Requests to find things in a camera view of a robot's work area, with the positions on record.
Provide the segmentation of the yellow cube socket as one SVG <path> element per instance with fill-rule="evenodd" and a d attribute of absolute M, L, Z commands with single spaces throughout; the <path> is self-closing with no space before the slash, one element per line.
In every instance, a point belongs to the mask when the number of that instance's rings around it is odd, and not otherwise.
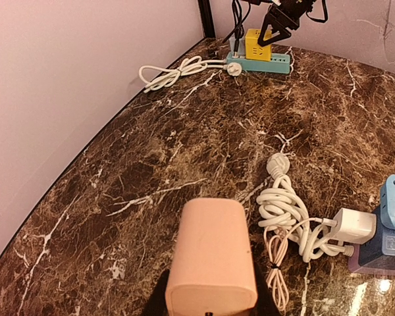
<path fill-rule="evenodd" d="M 246 59 L 269 62 L 272 54 L 271 45 L 261 47 L 258 44 L 260 34 L 260 29 L 250 28 L 247 30 L 245 35 Z"/>

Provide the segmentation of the dark blue cube socket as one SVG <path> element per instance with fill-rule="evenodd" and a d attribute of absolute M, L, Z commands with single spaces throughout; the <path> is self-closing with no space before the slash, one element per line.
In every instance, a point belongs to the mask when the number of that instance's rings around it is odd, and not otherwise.
<path fill-rule="evenodd" d="M 376 207 L 377 216 L 375 235 L 359 247 L 358 264 L 361 267 L 395 271 L 395 230 L 385 227 L 381 222 L 381 211 Z"/>

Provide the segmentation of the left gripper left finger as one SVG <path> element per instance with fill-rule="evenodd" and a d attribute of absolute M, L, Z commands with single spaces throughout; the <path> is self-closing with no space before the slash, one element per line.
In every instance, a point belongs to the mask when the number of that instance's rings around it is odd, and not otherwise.
<path fill-rule="evenodd" d="M 168 315 L 167 303 L 165 301 L 165 291 L 170 275 L 170 270 L 166 269 L 161 273 L 155 288 L 143 308 L 143 316 L 164 316 Z"/>

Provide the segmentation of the purple power strip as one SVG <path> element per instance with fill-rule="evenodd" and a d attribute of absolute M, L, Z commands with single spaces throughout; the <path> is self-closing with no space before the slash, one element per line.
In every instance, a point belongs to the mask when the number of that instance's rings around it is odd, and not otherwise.
<path fill-rule="evenodd" d="M 354 245 L 354 253 L 348 258 L 348 269 L 351 273 L 358 273 L 363 275 L 379 275 L 379 276 L 395 276 L 395 270 L 388 269 L 376 269 L 370 267 L 364 267 L 359 265 L 359 247 L 360 245 Z"/>

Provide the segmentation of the light blue charger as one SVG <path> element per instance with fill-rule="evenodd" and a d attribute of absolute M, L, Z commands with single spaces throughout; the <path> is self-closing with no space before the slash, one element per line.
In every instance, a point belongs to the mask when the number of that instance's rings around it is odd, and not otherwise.
<path fill-rule="evenodd" d="M 234 36 L 229 38 L 229 44 L 230 44 L 230 51 L 234 57 L 245 57 L 246 56 L 246 45 L 245 45 L 245 39 L 240 38 L 236 40 Z"/>

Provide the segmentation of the teal power strip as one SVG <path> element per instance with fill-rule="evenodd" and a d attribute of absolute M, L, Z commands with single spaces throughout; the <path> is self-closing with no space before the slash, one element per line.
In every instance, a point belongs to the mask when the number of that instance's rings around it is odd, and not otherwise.
<path fill-rule="evenodd" d="M 242 72 L 290 73 L 290 56 L 280 53 L 273 53 L 270 61 L 256 61 L 244 56 L 235 58 L 230 52 L 226 57 L 226 64 L 227 71 L 232 76 L 238 76 Z"/>

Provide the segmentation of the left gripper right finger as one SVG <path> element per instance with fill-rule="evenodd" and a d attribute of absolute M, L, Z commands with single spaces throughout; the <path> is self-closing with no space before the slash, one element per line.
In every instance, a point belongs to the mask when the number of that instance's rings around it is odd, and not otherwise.
<path fill-rule="evenodd" d="M 264 279 L 263 273 L 257 263 L 253 264 L 255 272 L 255 281 L 257 288 L 257 301 L 252 310 L 252 315 L 255 316 L 281 316 L 274 303 L 272 292 L 268 288 Z"/>

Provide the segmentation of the pink charger cube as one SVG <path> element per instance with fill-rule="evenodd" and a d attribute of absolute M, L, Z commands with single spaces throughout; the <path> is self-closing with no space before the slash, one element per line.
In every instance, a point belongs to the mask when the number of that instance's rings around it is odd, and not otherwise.
<path fill-rule="evenodd" d="M 249 315 L 257 286 L 243 206 L 201 197 L 182 209 L 165 301 L 169 315 Z"/>

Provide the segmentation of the white charger cube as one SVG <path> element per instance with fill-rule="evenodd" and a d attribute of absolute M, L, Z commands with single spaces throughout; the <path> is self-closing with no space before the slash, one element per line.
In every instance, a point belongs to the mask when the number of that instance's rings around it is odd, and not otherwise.
<path fill-rule="evenodd" d="M 332 226 L 325 234 L 327 240 L 362 245 L 375 235 L 377 216 L 372 213 L 341 208 L 329 224 Z"/>

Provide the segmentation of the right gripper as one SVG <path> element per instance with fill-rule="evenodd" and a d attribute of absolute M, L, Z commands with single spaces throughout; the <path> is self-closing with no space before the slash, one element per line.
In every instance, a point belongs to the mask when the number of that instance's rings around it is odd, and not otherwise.
<path fill-rule="evenodd" d="M 312 11 L 314 2 L 312 0 L 284 0 L 273 3 L 263 19 L 257 43 L 270 45 L 290 38 L 291 30 L 297 30 L 300 27 L 300 18 Z M 266 38 L 269 26 L 272 28 L 271 37 Z"/>

